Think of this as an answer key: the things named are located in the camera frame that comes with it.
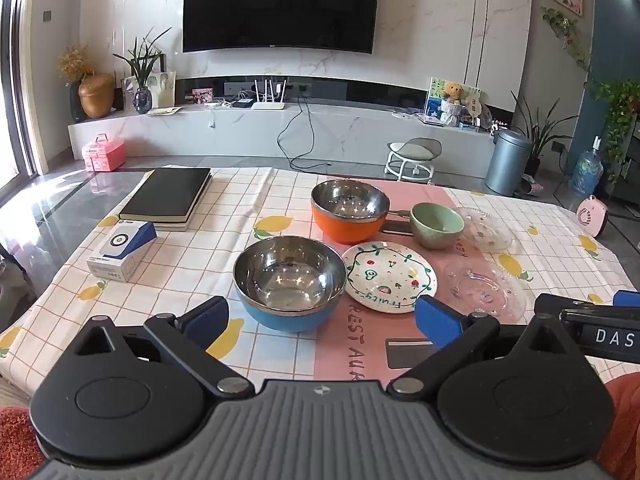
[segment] pink fan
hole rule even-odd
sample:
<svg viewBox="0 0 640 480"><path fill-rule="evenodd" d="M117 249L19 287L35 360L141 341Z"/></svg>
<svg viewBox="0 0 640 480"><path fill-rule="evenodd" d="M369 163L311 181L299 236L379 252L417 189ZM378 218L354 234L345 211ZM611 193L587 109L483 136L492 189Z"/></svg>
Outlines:
<svg viewBox="0 0 640 480"><path fill-rule="evenodd" d="M590 195L578 206L576 215L580 225L595 238L604 231L609 211L600 200Z"/></svg>

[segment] pink toolbox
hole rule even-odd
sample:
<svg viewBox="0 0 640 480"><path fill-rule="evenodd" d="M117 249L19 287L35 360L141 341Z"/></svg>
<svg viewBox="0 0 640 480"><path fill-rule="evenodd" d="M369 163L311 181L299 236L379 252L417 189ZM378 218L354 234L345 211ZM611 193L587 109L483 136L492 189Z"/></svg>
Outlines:
<svg viewBox="0 0 640 480"><path fill-rule="evenodd" d="M124 164L124 141L100 134L95 142L82 147L82 158L87 171L113 171Z"/></svg>

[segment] red cloth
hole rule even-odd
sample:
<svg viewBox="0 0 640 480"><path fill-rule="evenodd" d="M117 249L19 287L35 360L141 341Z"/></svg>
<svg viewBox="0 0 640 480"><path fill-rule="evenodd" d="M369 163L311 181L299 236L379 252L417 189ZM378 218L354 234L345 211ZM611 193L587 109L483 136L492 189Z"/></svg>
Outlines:
<svg viewBox="0 0 640 480"><path fill-rule="evenodd" d="M616 418L597 460L618 480L640 480L640 372L609 381L607 390L616 407Z"/></svg>
<svg viewBox="0 0 640 480"><path fill-rule="evenodd" d="M44 457L27 408L0 408L0 480L24 480Z"/></svg>

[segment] stack of books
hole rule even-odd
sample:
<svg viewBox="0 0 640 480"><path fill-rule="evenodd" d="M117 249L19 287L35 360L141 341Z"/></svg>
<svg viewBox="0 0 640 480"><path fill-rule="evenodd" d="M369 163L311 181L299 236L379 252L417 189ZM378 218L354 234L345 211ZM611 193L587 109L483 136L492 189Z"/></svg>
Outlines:
<svg viewBox="0 0 640 480"><path fill-rule="evenodd" d="M158 168L122 208L120 219L186 231L210 180L209 168Z"/></svg>

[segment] trash can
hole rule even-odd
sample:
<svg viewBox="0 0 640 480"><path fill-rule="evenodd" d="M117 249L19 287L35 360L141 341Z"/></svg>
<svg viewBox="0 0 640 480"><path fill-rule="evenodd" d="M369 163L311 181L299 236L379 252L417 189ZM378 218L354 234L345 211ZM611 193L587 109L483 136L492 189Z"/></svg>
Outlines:
<svg viewBox="0 0 640 480"><path fill-rule="evenodd" d="M498 130L494 133L494 144L494 156L484 183L498 194L513 196L520 185L533 143L521 133Z"/></svg>

